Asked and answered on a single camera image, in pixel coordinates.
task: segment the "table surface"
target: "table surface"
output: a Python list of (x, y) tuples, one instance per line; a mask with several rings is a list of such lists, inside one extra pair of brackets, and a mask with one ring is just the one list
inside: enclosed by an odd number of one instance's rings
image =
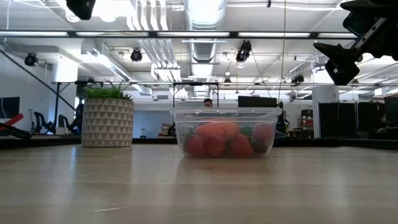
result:
[(395, 223), (398, 154), (275, 148), (187, 159), (176, 146), (0, 151), (1, 223)]

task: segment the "geometric patterned planter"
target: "geometric patterned planter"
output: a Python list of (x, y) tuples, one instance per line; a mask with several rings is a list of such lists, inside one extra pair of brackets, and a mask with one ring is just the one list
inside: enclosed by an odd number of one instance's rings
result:
[(132, 141), (134, 103), (114, 98), (86, 100), (81, 145), (83, 147), (126, 147)]

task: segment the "black monitor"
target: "black monitor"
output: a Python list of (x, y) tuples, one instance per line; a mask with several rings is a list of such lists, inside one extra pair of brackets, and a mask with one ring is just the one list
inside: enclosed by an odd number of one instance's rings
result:
[(238, 96), (238, 107), (277, 107), (277, 98), (259, 96)]
[(391, 124), (398, 124), (398, 98), (386, 97), (384, 99), (384, 111), (386, 112), (387, 121)]

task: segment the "red toy fruit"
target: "red toy fruit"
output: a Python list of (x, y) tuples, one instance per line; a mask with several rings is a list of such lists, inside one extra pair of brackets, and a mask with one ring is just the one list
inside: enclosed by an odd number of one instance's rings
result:
[(212, 157), (220, 157), (226, 150), (226, 139), (224, 136), (208, 134), (205, 137), (205, 147)]
[(257, 124), (251, 136), (254, 141), (266, 143), (275, 136), (274, 126), (271, 124)]
[(238, 134), (231, 142), (230, 153), (234, 158), (247, 158), (253, 155), (253, 148), (246, 136)]
[(207, 156), (205, 141), (197, 134), (194, 134), (185, 144), (184, 150), (195, 157)]

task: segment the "orange toy fruit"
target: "orange toy fruit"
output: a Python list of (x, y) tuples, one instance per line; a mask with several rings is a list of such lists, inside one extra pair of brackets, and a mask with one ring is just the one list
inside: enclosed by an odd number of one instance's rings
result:
[(207, 156), (207, 150), (205, 147), (205, 141), (197, 134), (194, 134), (185, 144), (184, 150), (186, 153), (195, 157)]
[(219, 136), (216, 134), (208, 134), (205, 137), (205, 147), (207, 152), (212, 157), (220, 157), (226, 151), (226, 139), (225, 136)]
[(252, 133), (252, 140), (257, 142), (268, 142), (275, 136), (274, 126), (271, 124), (257, 124)]
[(247, 158), (254, 153), (248, 138), (242, 134), (238, 134), (231, 142), (231, 157)]
[(235, 135), (239, 134), (241, 129), (236, 123), (230, 122), (214, 122), (207, 123), (197, 127), (196, 133), (199, 135), (216, 134), (219, 136), (226, 136), (232, 139)]

